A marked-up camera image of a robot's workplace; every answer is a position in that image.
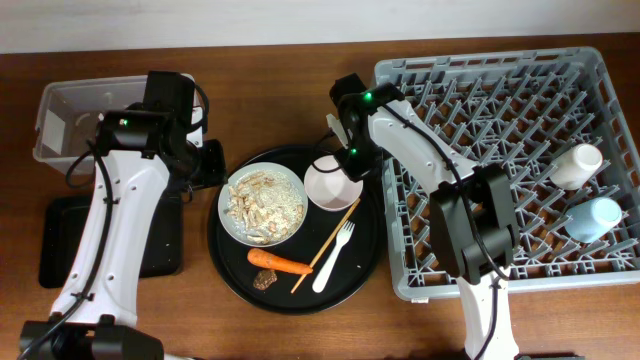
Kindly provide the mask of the wooden chopstick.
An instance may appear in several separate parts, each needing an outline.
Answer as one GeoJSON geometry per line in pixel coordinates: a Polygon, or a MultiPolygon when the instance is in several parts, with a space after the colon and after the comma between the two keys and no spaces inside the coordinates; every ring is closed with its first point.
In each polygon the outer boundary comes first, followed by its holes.
{"type": "MultiPolygon", "coordinates": [[[[314,268],[314,266],[316,265],[316,263],[319,261],[319,259],[321,258],[321,256],[324,254],[324,252],[326,251],[326,249],[329,247],[329,245],[331,244],[331,242],[334,240],[334,238],[337,236],[337,234],[339,233],[339,231],[342,229],[342,227],[344,226],[344,224],[348,221],[349,217],[351,216],[351,214],[355,211],[355,209],[358,207],[359,203],[360,203],[361,199],[357,198],[356,201],[351,205],[351,207],[347,210],[347,212],[345,213],[345,215],[342,217],[342,219],[340,220],[340,222],[338,223],[338,225],[336,226],[336,228],[333,230],[333,232],[330,234],[330,236],[327,238],[327,240],[324,242],[324,244],[321,246],[321,248],[318,250],[318,252],[316,253],[316,255],[314,256],[314,258],[312,259],[311,263],[309,264],[310,268],[314,268]]],[[[293,286],[293,288],[291,289],[290,293],[294,294],[295,291],[297,290],[297,288],[300,286],[300,284],[304,281],[304,279],[306,278],[307,275],[301,275],[298,279],[298,281],[295,283],[295,285],[293,286]]]]}

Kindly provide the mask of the brown food lump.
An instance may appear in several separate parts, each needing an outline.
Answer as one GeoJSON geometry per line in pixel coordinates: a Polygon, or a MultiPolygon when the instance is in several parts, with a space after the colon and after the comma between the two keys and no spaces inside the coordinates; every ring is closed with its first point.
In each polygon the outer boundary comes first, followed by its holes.
{"type": "Polygon", "coordinates": [[[273,269],[260,270],[253,280],[253,287],[265,291],[277,281],[277,274],[273,269]]]}

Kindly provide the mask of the orange carrot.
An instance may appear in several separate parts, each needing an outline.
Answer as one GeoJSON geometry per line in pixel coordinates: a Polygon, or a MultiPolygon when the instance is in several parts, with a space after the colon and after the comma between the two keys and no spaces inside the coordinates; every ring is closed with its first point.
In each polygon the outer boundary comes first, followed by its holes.
{"type": "Polygon", "coordinates": [[[313,272],[313,269],[304,263],[294,262],[269,252],[261,250],[260,248],[252,248],[247,254],[247,260],[261,268],[281,271],[290,274],[308,275],[313,272]]]}

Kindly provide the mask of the round black tray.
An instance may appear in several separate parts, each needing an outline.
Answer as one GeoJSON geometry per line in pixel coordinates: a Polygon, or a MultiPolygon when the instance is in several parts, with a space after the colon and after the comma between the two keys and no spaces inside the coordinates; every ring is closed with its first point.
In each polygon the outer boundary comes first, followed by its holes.
{"type": "MultiPolygon", "coordinates": [[[[285,145],[262,152],[241,163],[242,167],[273,162],[292,170],[302,180],[310,166],[311,145],[285,145]]],[[[224,229],[217,203],[222,191],[211,206],[208,221],[209,253],[219,275],[227,286],[246,302],[261,309],[301,315],[317,313],[345,301],[356,293],[376,268],[386,248],[386,225],[382,208],[380,180],[364,180],[361,201],[349,217],[355,224],[350,241],[341,249],[326,287],[321,293],[312,290],[316,271],[324,265],[334,242],[314,265],[314,273],[307,276],[295,293],[290,293],[299,276],[276,272],[277,280],[266,290],[258,290],[253,282],[261,268],[247,260],[249,246],[236,241],[224,229]]],[[[330,234],[335,230],[346,210],[329,212],[310,202],[309,211],[301,229],[282,245],[268,247],[266,251],[296,262],[310,263],[330,234]]]]}

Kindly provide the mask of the grey plate with food scraps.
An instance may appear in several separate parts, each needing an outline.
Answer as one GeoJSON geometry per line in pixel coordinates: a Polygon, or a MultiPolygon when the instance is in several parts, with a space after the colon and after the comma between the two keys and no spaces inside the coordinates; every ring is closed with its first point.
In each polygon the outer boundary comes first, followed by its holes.
{"type": "Polygon", "coordinates": [[[246,165],[219,194],[218,219],[238,242],[255,247],[281,244],[302,227],[309,201],[302,181],[273,162],[246,165]]]}

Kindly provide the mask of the blue plastic cup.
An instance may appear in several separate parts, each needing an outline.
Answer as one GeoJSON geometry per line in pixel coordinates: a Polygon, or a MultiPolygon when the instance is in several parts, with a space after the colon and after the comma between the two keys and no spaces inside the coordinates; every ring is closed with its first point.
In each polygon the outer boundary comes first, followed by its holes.
{"type": "Polygon", "coordinates": [[[581,243],[592,243],[622,220],[622,209],[607,197],[598,197],[570,208],[571,221],[565,226],[568,235],[581,243]]]}

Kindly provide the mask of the clear plastic bin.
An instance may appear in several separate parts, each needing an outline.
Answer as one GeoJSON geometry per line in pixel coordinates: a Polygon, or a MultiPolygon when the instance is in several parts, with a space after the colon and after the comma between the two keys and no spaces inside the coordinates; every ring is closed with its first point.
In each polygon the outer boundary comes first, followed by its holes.
{"type": "Polygon", "coordinates": [[[40,102],[36,161],[68,175],[88,175],[103,162],[112,177],[152,173],[189,177],[197,167],[195,136],[205,107],[193,102],[192,123],[143,108],[147,75],[51,83],[40,102]]]}

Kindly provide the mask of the pink small bowl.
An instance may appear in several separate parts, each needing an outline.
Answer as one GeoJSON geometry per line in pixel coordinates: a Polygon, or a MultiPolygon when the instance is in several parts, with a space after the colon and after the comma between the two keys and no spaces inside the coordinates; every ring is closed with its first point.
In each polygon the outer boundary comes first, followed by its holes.
{"type": "Polygon", "coordinates": [[[304,189],[307,197],[318,207],[330,212],[349,208],[363,192],[364,182],[351,181],[345,173],[338,169],[333,155],[325,155],[316,159],[304,175],[304,189]]]}

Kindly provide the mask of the grey dishwasher rack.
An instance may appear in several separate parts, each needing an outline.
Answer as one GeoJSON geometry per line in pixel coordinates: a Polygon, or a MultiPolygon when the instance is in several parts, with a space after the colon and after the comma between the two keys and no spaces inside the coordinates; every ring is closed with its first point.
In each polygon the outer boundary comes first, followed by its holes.
{"type": "Polygon", "coordinates": [[[511,292],[609,286],[639,279],[639,154],[601,54],[591,47],[383,60],[418,117],[463,156],[504,167],[521,228],[511,292]],[[575,145],[604,161],[579,190],[557,188],[552,161],[575,145]],[[568,210],[597,197],[621,221],[597,241],[566,234],[568,210]]]}

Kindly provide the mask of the white plastic fork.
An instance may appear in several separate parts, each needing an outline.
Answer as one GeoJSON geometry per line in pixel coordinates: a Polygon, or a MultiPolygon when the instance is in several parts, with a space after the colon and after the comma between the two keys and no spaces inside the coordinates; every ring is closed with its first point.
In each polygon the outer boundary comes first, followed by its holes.
{"type": "Polygon", "coordinates": [[[351,239],[354,229],[355,224],[351,221],[346,221],[342,228],[339,230],[336,236],[335,246],[312,284],[312,290],[315,293],[321,293],[324,291],[334,269],[336,261],[339,257],[339,254],[342,248],[351,239]]]}

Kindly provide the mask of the black rectangular tray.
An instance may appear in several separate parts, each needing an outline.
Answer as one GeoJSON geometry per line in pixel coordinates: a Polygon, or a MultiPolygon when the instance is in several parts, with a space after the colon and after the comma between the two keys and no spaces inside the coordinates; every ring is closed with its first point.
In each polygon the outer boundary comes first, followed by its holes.
{"type": "MultiPolygon", "coordinates": [[[[61,288],[73,265],[91,197],[77,195],[57,198],[46,209],[39,284],[61,288]]],[[[180,199],[160,199],[151,223],[140,269],[142,278],[174,275],[183,264],[183,204],[180,199]]]]}

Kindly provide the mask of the cream paper cup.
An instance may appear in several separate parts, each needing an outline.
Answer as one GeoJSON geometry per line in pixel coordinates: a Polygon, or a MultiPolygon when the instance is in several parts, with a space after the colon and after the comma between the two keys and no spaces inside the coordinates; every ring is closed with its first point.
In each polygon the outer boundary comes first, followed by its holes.
{"type": "Polygon", "coordinates": [[[591,144],[579,144],[557,157],[551,182],[564,190],[580,189],[601,167],[603,155],[591,144]]]}

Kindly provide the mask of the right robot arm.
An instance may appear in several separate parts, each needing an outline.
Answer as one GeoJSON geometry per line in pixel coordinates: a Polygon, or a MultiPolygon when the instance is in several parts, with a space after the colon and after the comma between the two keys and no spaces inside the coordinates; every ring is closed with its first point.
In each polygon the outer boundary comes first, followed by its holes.
{"type": "Polygon", "coordinates": [[[516,358],[508,281],[519,225],[503,168],[453,150],[390,83],[368,88],[351,74],[329,96],[338,115],[328,126],[342,145],[333,154],[337,170],[357,182],[389,154],[427,194],[430,247],[459,288],[467,357],[516,358]]]}

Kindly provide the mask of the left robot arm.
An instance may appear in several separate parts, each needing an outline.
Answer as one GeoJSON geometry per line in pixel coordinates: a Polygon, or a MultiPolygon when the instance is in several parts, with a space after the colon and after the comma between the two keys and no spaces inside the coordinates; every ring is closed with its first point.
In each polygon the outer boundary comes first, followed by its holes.
{"type": "Polygon", "coordinates": [[[24,324],[21,358],[166,358],[162,342],[136,328],[139,273],[162,195],[227,180],[220,142],[191,137],[208,113],[156,101],[105,114],[88,144],[94,191],[78,251],[48,320],[24,324]]]}

